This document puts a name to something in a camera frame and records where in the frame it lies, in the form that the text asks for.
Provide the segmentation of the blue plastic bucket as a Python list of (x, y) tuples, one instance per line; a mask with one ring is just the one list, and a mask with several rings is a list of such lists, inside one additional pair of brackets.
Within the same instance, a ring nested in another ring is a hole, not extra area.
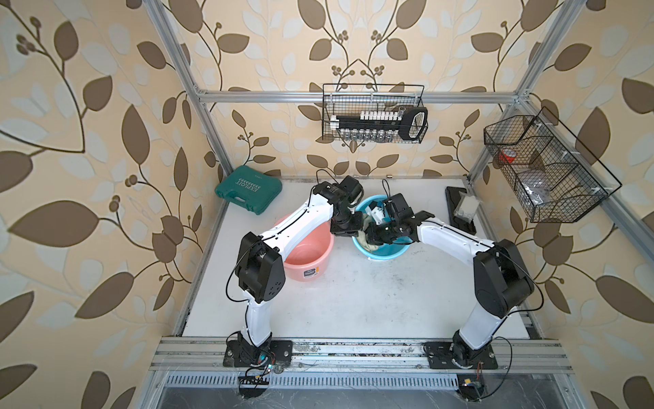
[[(369, 207), (369, 204), (373, 202), (382, 202), (384, 199), (386, 199), (387, 196), (384, 194), (378, 194), (378, 195), (373, 195), (370, 196), (366, 199), (364, 199), (360, 204), (356, 206), (356, 211), (362, 211), (365, 212), (365, 210)], [(405, 252), (409, 250), (409, 246), (411, 241), (407, 238), (400, 238), (398, 241), (396, 241), (393, 244), (384, 244), (380, 247), (378, 247), (374, 251), (369, 251), (366, 248), (364, 248), (361, 243), (359, 243), (359, 237), (355, 236), (353, 238), (353, 243), (355, 247), (364, 255), (366, 256), (369, 260), (371, 261), (377, 261), (377, 262), (385, 262), (389, 260), (393, 260), (397, 257), (400, 257), (403, 255)]]

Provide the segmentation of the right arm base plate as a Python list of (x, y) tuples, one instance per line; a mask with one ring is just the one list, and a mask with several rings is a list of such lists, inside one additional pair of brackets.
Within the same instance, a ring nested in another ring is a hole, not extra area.
[(496, 370), (499, 368), (490, 344), (471, 349), (465, 342), (433, 341), (423, 345), (423, 352), (434, 370)]

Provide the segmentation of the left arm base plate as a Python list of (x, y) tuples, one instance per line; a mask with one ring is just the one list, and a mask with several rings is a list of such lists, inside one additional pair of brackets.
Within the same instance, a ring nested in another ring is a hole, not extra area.
[(291, 365), (293, 342), (291, 340), (267, 340), (255, 347), (244, 338), (228, 341), (223, 366), (236, 368), (271, 366), (282, 369)]

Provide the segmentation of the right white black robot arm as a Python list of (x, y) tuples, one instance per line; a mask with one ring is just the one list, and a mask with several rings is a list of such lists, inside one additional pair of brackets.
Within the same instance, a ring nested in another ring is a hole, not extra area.
[(375, 199), (363, 209), (363, 242), (372, 247), (420, 242), (449, 253), (473, 269), (476, 304), (465, 325), (452, 337), (450, 356), (470, 367), (487, 350), (509, 315), (535, 290), (514, 242), (482, 240), (439, 220), (414, 212), (402, 194)]

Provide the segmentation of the yellow cloth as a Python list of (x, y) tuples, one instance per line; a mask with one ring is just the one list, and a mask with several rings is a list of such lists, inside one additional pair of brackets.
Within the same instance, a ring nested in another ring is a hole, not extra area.
[(366, 238), (366, 228), (368, 228), (370, 225), (376, 226), (376, 223), (374, 222), (374, 219), (371, 216), (364, 216), (363, 217), (363, 226), (361, 230), (359, 230), (357, 236), (356, 236), (356, 241), (357, 243), (366, 251), (366, 252), (375, 252), (377, 251), (380, 246), (379, 245), (374, 245), (371, 244), (367, 241)]

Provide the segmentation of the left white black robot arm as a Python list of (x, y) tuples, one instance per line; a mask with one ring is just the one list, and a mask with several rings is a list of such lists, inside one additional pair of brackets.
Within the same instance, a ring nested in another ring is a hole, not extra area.
[(308, 200), (275, 227), (241, 240), (233, 273), (247, 307), (240, 342), (264, 349), (272, 337), (271, 301), (285, 284), (284, 262), (291, 252), (321, 225), (330, 225), (333, 237), (353, 237), (363, 229), (363, 214), (354, 206), (364, 189), (354, 177), (339, 183), (320, 182)]

